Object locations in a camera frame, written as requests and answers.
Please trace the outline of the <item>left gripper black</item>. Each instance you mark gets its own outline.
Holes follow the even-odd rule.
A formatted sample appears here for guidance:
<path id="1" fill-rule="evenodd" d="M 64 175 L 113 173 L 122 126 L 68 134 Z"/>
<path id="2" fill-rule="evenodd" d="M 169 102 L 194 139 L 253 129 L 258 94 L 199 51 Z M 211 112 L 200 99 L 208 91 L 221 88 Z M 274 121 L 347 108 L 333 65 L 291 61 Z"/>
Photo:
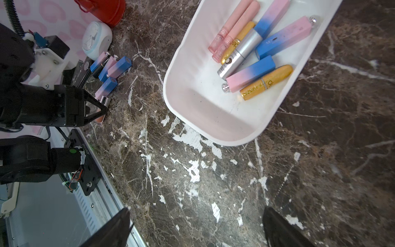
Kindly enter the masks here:
<path id="1" fill-rule="evenodd" d="M 53 90 L 16 85 L 1 90 L 1 126 L 18 125 L 82 127 L 93 121 L 101 124 L 108 112 L 108 98 L 93 97 L 87 91 L 68 85 Z"/>

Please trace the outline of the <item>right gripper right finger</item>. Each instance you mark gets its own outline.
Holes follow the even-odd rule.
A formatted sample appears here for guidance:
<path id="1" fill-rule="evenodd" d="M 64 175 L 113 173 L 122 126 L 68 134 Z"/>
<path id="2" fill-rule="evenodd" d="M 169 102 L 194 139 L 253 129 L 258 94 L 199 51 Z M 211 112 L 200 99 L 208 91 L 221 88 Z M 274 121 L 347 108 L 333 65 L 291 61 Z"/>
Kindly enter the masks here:
<path id="1" fill-rule="evenodd" d="M 265 207 L 262 224 L 269 247 L 315 247 L 272 207 Z"/>

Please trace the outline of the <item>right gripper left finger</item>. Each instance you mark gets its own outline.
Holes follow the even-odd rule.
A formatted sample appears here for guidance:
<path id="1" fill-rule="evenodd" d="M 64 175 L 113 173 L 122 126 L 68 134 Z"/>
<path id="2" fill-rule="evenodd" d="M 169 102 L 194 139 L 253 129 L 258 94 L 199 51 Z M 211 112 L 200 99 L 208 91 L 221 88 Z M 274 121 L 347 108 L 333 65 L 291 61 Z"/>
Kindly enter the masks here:
<path id="1" fill-rule="evenodd" d="M 120 210 L 80 247 L 125 247 L 134 227 L 130 213 L 127 207 Z"/>

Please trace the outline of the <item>dark metallic lipstick tube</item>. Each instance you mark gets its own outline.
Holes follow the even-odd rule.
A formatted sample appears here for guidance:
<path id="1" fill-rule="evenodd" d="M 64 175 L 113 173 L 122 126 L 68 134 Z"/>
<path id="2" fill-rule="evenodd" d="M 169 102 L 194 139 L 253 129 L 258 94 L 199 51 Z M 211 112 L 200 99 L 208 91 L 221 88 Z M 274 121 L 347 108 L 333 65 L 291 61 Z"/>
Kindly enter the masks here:
<path id="1" fill-rule="evenodd" d="M 111 54 L 108 51 L 104 51 L 99 55 L 99 57 L 90 66 L 90 71 L 91 71 L 91 74 L 94 78 L 98 78 L 99 74 L 103 70 L 103 68 L 106 65 L 110 56 L 111 56 Z"/>

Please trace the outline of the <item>white storage box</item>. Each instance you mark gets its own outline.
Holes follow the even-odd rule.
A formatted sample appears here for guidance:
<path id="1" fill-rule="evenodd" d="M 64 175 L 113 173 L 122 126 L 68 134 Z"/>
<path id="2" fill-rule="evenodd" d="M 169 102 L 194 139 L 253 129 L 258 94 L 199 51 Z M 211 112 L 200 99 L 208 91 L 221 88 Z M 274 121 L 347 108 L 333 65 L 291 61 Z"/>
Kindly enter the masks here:
<path id="1" fill-rule="evenodd" d="M 264 131 L 331 22 L 340 1 L 259 1 L 256 27 L 226 63 L 209 45 L 239 5 L 201 1 L 163 86 L 169 110 L 207 139 L 239 146 Z"/>

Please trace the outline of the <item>gold glitter lipstick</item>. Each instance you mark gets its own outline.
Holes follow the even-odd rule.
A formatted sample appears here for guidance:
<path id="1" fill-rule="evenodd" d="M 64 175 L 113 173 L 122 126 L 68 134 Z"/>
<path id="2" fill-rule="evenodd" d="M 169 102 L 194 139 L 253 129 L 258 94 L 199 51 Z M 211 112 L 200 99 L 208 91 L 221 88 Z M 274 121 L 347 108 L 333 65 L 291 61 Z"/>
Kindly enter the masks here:
<path id="1" fill-rule="evenodd" d="M 267 91 L 274 85 L 284 81 L 293 73 L 293 67 L 291 65 L 281 66 L 269 74 L 261 77 L 259 80 L 246 86 L 240 91 L 240 94 L 244 100 L 250 100 L 257 95 Z"/>

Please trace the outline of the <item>silver lipstick tube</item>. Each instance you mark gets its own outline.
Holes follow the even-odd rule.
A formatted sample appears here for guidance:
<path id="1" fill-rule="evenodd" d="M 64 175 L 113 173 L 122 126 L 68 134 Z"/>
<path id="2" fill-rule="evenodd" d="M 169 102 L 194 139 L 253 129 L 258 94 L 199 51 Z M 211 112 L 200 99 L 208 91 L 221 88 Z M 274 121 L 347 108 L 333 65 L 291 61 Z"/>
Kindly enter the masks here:
<path id="1" fill-rule="evenodd" d="M 251 29 L 218 70 L 220 78 L 226 80 L 231 76 L 262 41 L 261 35 L 254 28 Z"/>

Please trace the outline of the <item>thin gold lipstick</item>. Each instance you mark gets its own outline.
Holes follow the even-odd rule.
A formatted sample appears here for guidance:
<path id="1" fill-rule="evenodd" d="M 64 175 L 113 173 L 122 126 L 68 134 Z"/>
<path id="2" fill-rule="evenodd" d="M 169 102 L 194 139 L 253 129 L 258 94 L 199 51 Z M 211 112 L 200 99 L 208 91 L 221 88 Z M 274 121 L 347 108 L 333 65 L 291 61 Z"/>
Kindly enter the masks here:
<path id="1" fill-rule="evenodd" d="M 248 34 L 248 32 L 256 26 L 254 21 L 248 22 L 244 28 L 238 33 L 238 35 L 233 39 L 227 50 L 223 53 L 221 58 L 221 64 L 224 64 L 229 56 L 233 53 L 233 51 L 237 48 L 237 46 L 241 43 L 244 37 Z"/>

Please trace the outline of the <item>pink blue square lipstick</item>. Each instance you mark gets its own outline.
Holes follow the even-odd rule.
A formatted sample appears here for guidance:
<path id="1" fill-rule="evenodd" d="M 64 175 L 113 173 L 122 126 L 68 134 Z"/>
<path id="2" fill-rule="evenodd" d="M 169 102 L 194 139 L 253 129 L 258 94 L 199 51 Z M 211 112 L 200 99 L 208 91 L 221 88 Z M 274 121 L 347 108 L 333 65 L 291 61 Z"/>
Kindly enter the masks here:
<path id="1" fill-rule="evenodd" d="M 275 68 L 276 64 L 272 56 L 266 56 L 249 67 L 228 77 L 226 83 L 222 84 L 222 90 L 225 93 L 235 93 L 272 72 Z"/>

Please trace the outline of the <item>pink lip gloss tube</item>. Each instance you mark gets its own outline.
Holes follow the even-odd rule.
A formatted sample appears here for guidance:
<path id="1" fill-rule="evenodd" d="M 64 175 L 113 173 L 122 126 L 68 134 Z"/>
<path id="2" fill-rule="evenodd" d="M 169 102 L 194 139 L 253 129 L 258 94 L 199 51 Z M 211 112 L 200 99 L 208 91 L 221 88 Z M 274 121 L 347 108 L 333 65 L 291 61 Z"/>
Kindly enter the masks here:
<path id="1" fill-rule="evenodd" d="M 234 27 L 240 17 L 244 14 L 247 10 L 248 6 L 251 4 L 252 0 L 241 0 L 237 7 L 234 9 L 230 17 L 227 19 L 225 24 L 222 26 L 216 37 L 211 42 L 208 50 L 214 54 L 221 42 L 226 38 L 229 34 L 230 30 Z"/>
<path id="2" fill-rule="evenodd" d="M 230 30 L 226 38 L 221 42 L 217 51 L 213 54 L 212 58 L 215 62 L 220 63 L 223 53 L 227 50 L 233 39 L 238 35 L 238 33 L 244 28 L 244 26 L 253 20 L 258 11 L 260 10 L 260 4 L 257 1 L 252 1 L 248 6 L 247 10 L 240 17 L 234 27 Z"/>

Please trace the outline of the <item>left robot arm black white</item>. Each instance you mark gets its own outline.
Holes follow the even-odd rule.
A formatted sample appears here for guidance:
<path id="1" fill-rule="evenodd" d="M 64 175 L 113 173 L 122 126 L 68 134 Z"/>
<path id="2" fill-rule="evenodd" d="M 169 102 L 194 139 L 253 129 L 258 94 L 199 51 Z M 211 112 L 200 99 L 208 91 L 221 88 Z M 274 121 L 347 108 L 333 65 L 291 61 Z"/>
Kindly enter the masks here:
<path id="1" fill-rule="evenodd" d="M 47 139 L 24 135 L 1 140 L 1 183 L 40 183 L 65 176 L 70 191 L 80 185 L 85 195 L 96 188 L 100 174 L 78 132 L 107 107 L 85 89 L 57 81 L 76 67 L 70 48 L 57 36 L 24 31 L 13 1 L 5 1 L 11 27 L 1 26 L 1 130 L 26 126 L 71 129 L 65 145 L 53 148 Z"/>

